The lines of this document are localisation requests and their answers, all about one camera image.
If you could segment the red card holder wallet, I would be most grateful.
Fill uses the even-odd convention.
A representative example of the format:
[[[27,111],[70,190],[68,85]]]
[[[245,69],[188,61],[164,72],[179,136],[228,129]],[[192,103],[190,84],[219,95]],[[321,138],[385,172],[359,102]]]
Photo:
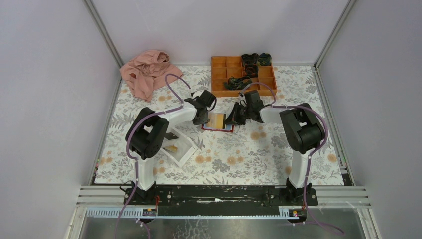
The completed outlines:
[[[209,122],[201,126],[202,130],[205,131],[217,131],[217,132],[234,132],[234,125],[226,124],[226,114],[225,113],[213,113],[208,112]]]

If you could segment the white plastic card box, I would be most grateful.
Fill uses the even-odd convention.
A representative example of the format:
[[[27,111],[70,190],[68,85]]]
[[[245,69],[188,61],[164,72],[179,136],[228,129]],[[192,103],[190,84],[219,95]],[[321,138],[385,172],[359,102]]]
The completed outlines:
[[[166,140],[162,143],[160,152],[164,153],[177,166],[182,167],[197,151],[196,145],[193,141],[176,128],[169,129],[166,133],[172,132],[179,138],[177,140]],[[169,152],[164,147],[174,145],[178,148],[177,153]]]

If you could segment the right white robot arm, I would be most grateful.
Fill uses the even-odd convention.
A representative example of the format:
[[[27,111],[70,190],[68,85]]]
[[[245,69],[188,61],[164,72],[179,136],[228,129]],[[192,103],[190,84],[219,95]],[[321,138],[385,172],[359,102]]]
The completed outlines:
[[[236,102],[225,124],[245,125],[247,120],[280,124],[287,143],[293,150],[293,164],[285,192],[288,203],[298,205],[305,199],[304,187],[310,184],[311,158],[327,141],[327,129],[321,115],[309,104],[296,106],[265,105],[257,90],[249,91],[244,103]]]

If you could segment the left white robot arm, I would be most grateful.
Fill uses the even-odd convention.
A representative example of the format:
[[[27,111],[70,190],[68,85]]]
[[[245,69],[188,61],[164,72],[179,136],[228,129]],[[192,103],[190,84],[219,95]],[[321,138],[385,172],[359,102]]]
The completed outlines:
[[[126,135],[126,152],[135,161],[135,198],[144,205],[154,200],[151,187],[156,178],[153,168],[156,154],[161,152],[176,165],[183,166],[197,151],[196,145],[176,126],[191,122],[203,125],[209,122],[208,113],[216,106],[216,96],[204,90],[182,100],[179,107],[156,112],[143,108]]]

